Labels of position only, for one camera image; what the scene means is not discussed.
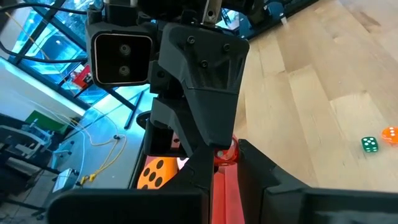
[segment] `wooden floor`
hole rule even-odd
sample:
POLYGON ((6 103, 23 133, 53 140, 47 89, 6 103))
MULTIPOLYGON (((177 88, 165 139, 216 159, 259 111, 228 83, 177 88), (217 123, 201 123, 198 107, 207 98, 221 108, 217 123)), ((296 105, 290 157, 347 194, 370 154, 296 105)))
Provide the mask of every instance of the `wooden floor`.
POLYGON ((398 1, 320 0, 251 42, 235 133, 311 186, 398 192, 398 1), (361 138, 375 136, 377 153, 361 138))

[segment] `camera lens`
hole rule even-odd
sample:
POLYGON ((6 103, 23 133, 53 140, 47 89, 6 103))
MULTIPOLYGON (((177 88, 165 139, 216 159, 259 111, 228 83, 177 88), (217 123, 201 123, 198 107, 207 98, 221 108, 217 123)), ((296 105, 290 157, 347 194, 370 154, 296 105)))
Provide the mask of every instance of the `camera lens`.
POLYGON ((122 76, 130 75, 130 68, 128 66, 122 66, 119 68, 119 74, 122 76))
POLYGON ((127 44, 122 44, 119 50, 124 56, 128 56, 131 53, 131 48, 127 44))

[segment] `green die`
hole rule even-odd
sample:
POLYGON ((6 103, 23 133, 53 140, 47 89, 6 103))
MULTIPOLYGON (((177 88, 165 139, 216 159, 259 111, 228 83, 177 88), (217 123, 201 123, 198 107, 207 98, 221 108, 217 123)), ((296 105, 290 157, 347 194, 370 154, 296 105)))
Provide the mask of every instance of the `green die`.
POLYGON ((365 152, 377 152, 379 150, 379 144, 375 137, 364 137, 361 140, 362 147, 365 152))

